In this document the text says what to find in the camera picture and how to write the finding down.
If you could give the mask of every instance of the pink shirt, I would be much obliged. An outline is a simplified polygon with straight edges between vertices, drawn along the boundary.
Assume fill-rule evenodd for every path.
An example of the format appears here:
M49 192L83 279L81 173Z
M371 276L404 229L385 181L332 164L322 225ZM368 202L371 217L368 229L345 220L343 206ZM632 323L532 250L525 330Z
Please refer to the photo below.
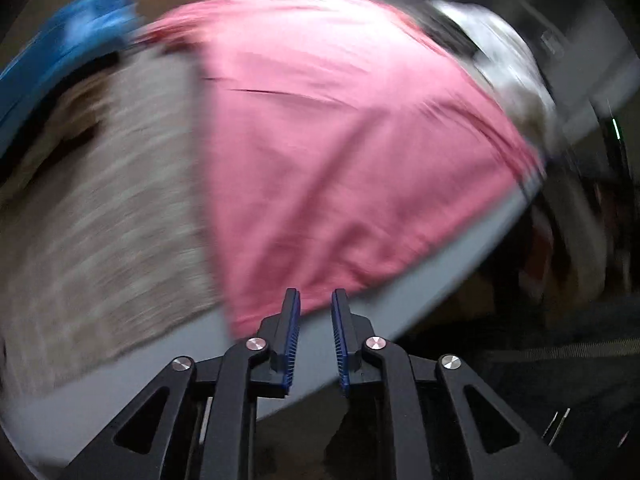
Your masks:
M369 0L208 0L145 41L195 45L202 162L236 335L301 291L378 285L538 164L496 102L404 14Z

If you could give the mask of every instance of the green light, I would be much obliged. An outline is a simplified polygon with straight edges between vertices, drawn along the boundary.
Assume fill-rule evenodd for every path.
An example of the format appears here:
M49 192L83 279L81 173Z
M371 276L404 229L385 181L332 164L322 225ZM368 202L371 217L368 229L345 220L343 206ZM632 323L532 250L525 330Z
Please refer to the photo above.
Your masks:
M620 132L618 131L618 123L616 122L615 119L612 119L613 121L613 127L616 129L616 137L618 138L618 140L620 140Z

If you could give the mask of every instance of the white cloth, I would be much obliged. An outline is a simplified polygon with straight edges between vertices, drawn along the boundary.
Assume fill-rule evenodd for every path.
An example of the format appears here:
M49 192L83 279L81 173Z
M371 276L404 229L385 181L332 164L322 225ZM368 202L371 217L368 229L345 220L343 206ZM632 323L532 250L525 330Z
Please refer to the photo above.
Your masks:
M484 7L441 0L432 3L481 50L473 64L520 133L544 152L557 153L562 142L556 104L525 41L509 23Z

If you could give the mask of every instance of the metal screw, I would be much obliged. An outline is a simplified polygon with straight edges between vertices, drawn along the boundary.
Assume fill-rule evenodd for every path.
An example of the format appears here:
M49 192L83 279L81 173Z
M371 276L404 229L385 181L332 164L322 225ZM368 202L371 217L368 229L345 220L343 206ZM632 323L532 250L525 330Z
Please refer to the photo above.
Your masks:
M457 355L445 355L440 362L447 370L457 370L462 366L462 361Z
M171 368L176 372L183 372L191 368L193 362L188 357L177 357L171 361Z
M372 350L381 350L386 346L386 340L375 335L367 339L365 344Z
M246 340L246 347L249 350L262 350L265 346L267 346L267 342L261 337L252 337Z

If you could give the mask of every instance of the gray table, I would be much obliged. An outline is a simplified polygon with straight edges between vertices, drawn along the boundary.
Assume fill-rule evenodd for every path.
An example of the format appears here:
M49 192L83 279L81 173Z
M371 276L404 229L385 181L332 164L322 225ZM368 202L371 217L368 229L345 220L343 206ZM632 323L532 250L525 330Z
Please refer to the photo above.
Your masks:
M433 310L504 237L540 187L538 176L479 219L457 239L375 292L353 298L380 335L395 338ZM172 358L216 357L233 344L221 309L105 364L40 398L5 400L2 426L16 449L34 462L69 462ZM327 310L303 317L294 383L287 399L261 399L263 417L335 380L337 368Z

